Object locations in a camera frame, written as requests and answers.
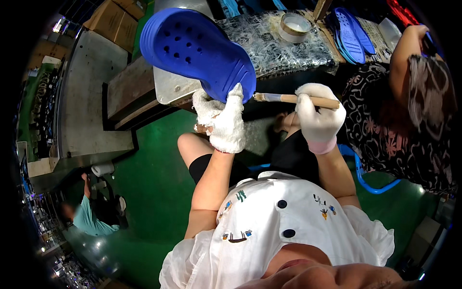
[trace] worker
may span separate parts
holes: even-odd
[[[366,172],[387,172],[427,192],[453,195],[458,183],[451,156],[459,148],[450,139],[457,100],[446,63],[423,55],[428,31],[425,25],[407,27],[389,69],[365,64],[348,80],[338,138],[353,148]]]
[[[117,232],[119,225],[125,223],[121,219],[127,207],[125,198],[117,196],[108,202],[100,194],[98,199],[90,200],[90,178],[86,173],[83,173],[81,177],[85,181],[82,203],[75,208],[64,201],[61,203],[62,215],[71,220],[74,226],[91,236],[106,236]]]
[[[197,121],[208,127],[210,140],[191,133],[178,139],[196,187],[184,240],[165,257],[162,288],[404,283],[384,267],[394,251],[394,231],[361,210],[336,145],[345,109],[315,108],[309,96],[336,99],[321,84],[305,84],[295,93],[295,112],[279,123],[288,136],[257,179],[242,176],[245,166],[234,160],[246,144],[241,84],[228,93],[226,105],[207,101],[203,90],[193,94]]]

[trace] black button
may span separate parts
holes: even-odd
[[[287,202],[284,201],[284,200],[280,200],[280,201],[278,202],[278,207],[280,207],[281,209],[287,207]]]
[[[292,238],[295,236],[295,231],[292,229],[287,229],[286,231],[282,232],[282,235],[286,238]]]

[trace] brush bristles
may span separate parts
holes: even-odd
[[[259,93],[259,92],[256,92],[254,94],[254,99],[256,101],[267,101],[266,98],[265,98],[265,94],[264,93]]]

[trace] light blue shirt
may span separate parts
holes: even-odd
[[[109,226],[96,218],[90,208],[90,200],[85,195],[82,203],[75,210],[73,224],[91,236],[106,236],[119,230],[119,225]]]

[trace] white cotton glove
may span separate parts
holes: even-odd
[[[338,100],[329,87],[319,83],[304,84],[295,94],[298,95],[295,111],[310,151],[315,154],[327,154],[337,143],[337,132],[347,115],[345,108],[340,103],[338,109],[319,108],[319,111],[316,111],[309,96]]]
[[[245,147],[244,121],[242,120],[242,86],[240,83],[228,93],[226,104],[207,99],[203,89],[193,94],[193,105],[197,112],[197,123],[213,127],[206,131],[210,144],[223,153],[237,154]]]

